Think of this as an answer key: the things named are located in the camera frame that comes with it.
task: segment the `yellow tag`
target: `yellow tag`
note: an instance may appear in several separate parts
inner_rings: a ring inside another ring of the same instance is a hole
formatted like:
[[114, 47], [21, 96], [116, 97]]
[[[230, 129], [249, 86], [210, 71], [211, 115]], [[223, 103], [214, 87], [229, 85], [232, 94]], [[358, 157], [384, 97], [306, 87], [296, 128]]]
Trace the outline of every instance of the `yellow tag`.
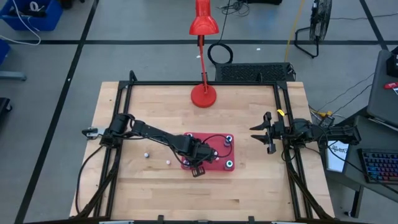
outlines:
[[276, 110], [280, 115], [282, 115], [282, 116], [285, 116], [285, 113], [281, 110], [281, 109], [279, 109], [279, 110]]

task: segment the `aluminum frame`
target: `aluminum frame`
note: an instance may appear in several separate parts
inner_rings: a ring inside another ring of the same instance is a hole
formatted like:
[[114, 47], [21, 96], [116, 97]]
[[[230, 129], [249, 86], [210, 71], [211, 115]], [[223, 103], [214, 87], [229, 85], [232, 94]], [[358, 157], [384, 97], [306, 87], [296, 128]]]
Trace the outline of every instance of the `aluminum frame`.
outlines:
[[[123, 113], [128, 113], [128, 108], [129, 108], [129, 103], [131, 99], [131, 93], [132, 93], [132, 88], [133, 86], [138, 86], [138, 85], [198, 85], [201, 84], [200, 81], [176, 81], [176, 82], [152, 82], [152, 81], [138, 81], [136, 76], [134, 75], [134, 72], [130, 72], [130, 79], [128, 81], [119, 81], [118, 85], [118, 92], [116, 93], [116, 100], [115, 100], [115, 106], [113, 109], [113, 116], [116, 115], [120, 109], [121, 106], [121, 97], [123, 94], [123, 91], [126, 90], [126, 98], [124, 101], [124, 108], [123, 108]], [[285, 101], [285, 106], [286, 106], [286, 115], [288, 116], [289, 119], [289, 125], [292, 125], [293, 122], [293, 113], [292, 113], [292, 108], [290, 105], [290, 98], [289, 98], [289, 92], [287, 89], [287, 83], [285, 81], [283, 82], [208, 82], [209, 85], [232, 85], [232, 86], [241, 86], [241, 85], [246, 85], [246, 86], [272, 86], [274, 89], [274, 96], [275, 96], [275, 105], [278, 109], [282, 108], [282, 104], [280, 102], [280, 95], [279, 95], [279, 89], [282, 89], [282, 92], [284, 94], [284, 101]], [[283, 121], [282, 115], [278, 114], [278, 120]], [[285, 151], [285, 160], [286, 160], [286, 168], [291, 169], [292, 165], [289, 164], [289, 161], [291, 160], [290, 152], [289, 149], [287, 149], [287, 146], [283, 142], [283, 147]], [[99, 184], [102, 184], [105, 180], [105, 177], [107, 176], [107, 171], [109, 167], [109, 161], [111, 158], [111, 151], [116, 150], [115, 158], [119, 158], [118, 164], [120, 161], [120, 155], [121, 151], [123, 148], [123, 144], [121, 144], [119, 147], [116, 149], [106, 149], [105, 157], [104, 157], [104, 162], [103, 162], [103, 167], [101, 171], [101, 178]], [[298, 175], [300, 177], [300, 180], [303, 182], [304, 186], [306, 185], [305, 182], [305, 174], [303, 170], [303, 164], [302, 164], [302, 159], [300, 155], [299, 150], [295, 150], [295, 160], [296, 160], [296, 166], [297, 166], [297, 171]], [[93, 217], [79, 217], [79, 218], [70, 218], [68, 220], [53, 220], [53, 221], [47, 221], [47, 222], [35, 222], [35, 223], [45, 223], [45, 224], [53, 224], [53, 223], [106, 223], [106, 222], [111, 222], [111, 214], [112, 214], [112, 209], [113, 209], [113, 203], [114, 203], [114, 194], [116, 191], [116, 181], [118, 179], [118, 169], [116, 171], [116, 175], [113, 177], [111, 183], [110, 183], [110, 188], [109, 188], [109, 197], [106, 205], [106, 211], [105, 211], [105, 216], [100, 216], [101, 213], [101, 204], [103, 203], [103, 194], [101, 198], [97, 201], [95, 206], [93, 207], [92, 210], [93, 212]], [[292, 197], [292, 206], [294, 210], [294, 216], [295, 216], [295, 221], [300, 222], [300, 223], [346, 223], [346, 224], [354, 224], [356, 222], [342, 222], [342, 221], [337, 221], [337, 220], [326, 220], [326, 219], [314, 219], [312, 216], [312, 209], [311, 205], [308, 202], [308, 199], [304, 196], [303, 194], [303, 202], [305, 205], [305, 213], [307, 217], [302, 217], [300, 214], [300, 205], [299, 205], [299, 200], [297, 197], [297, 191], [296, 191], [296, 183], [294, 182], [293, 178], [291, 176], [288, 176], [289, 179], [289, 187], [290, 187], [290, 194]], [[125, 223], [135, 223], [135, 224], [205, 224], [205, 223], [211, 223], [211, 224], [268, 224], [268, 223], [278, 223], [278, 222], [271, 222], [271, 221], [255, 221], [254, 217], [248, 217], [248, 222], [245, 221], [209, 221], [209, 220], [187, 220], [187, 221], [164, 221], [164, 216], [159, 215], [158, 220], [126, 220]]]

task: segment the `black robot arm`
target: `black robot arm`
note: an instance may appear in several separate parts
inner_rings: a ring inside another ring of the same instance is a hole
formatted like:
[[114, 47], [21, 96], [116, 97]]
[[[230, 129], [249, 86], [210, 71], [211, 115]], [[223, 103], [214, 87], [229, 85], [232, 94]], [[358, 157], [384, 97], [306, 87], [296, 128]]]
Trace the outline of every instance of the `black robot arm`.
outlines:
[[312, 124], [310, 121], [302, 118], [294, 119], [291, 127], [285, 127], [283, 121], [276, 121], [271, 125], [271, 113], [266, 112], [263, 117], [263, 123], [259, 126], [253, 127], [250, 130], [267, 129], [265, 135], [254, 134], [251, 137], [259, 140], [264, 144], [268, 144], [268, 154], [276, 152], [273, 139], [280, 139], [285, 141], [288, 146], [297, 148], [305, 147], [306, 143], [318, 141], [322, 138], [329, 141], [341, 141], [346, 144], [358, 144], [361, 140], [358, 129], [351, 126], [336, 127], [331, 126], [327, 128]]
[[198, 177], [205, 174], [201, 166], [203, 161], [213, 162], [216, 159], [215, 150], [200, 139], [187, 135], [174, 135], [163, 130], [149, 126], [143, 121], [136, 120], [131, 114], [117, 114], [109, 128], [105, 129], [100, 145], [105, 147], [117, 147], [122, 139], [150, 139], [171, 148], [174, 154], [183, 156], [192, 167], [192, 175]]

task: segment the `fan stand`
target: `fan stand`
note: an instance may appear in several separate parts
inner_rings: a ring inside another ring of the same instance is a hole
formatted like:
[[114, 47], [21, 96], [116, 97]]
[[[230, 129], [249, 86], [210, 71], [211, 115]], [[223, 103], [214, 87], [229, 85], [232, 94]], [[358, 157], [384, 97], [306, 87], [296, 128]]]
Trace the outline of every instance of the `fan stand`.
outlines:
[[298, 35], [299, 35], [299, 32], [304, 31], [304, 30], [307, 30], [307, 29], [309, 29], [309, 28], [310, 28], [310, 27], [306, 27], [306, 28], [298, 29], [298, 30], [296, 31], [296, 38], [295, 38], [295, 40], [294, 40], [294, 45], [295, 45], [298, 49], [300, 49], [300, 50], [302, 50], [304, 53], [306, 53], [307, 55], [311, 56], [311, 58], [316, 58], [316, 57], [319, 55], [319, 37], [318, 37], [318, 36], [315, 36], [315, 45], [317, 46], [317, 54], [316, 54], [316, 55], [311, 54], [311, 53], [308, 52], [307, 50], [305, 50], [305, 49], [303, 49], [302, 47], [300, 47], [300, 46], [297, 45], [297, 37], [298, 37]]

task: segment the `white paper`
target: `white paper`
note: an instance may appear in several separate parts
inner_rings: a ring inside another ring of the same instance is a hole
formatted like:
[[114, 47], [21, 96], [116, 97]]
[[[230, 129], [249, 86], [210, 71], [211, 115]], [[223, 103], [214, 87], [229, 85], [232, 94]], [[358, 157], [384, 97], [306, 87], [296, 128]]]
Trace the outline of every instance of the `white paper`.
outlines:
[[[330, 149], [338, 157], [346, 159], [348, 144], [344, 144], [340, 141], [337, 141], [336, 143], [334, 143], [334, 141], [329, 141], [328, 145], [331, 145]], [[328, 153], [326, 154], [326, 169], [335, 172], [342, 172], [345, 162], [333, 155], [330, 149], [328, 149]]]

